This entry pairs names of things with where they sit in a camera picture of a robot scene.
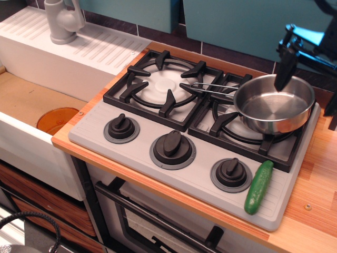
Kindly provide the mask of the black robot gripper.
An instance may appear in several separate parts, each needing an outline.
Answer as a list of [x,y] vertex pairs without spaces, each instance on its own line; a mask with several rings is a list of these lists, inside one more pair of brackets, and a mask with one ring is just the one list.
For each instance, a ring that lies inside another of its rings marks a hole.
[[[336,8],[328,1],[316,1],[319,9],[332,20],[324,32],[316,32],[288,24],[286,35],[279,42],[277,51],[280,62],[274,86],[282,91],[292,78],[297,64],[304,64],[316,71],[336,71]],[[336,115],[336,79],[324,79],[326,106],[324,116]]]

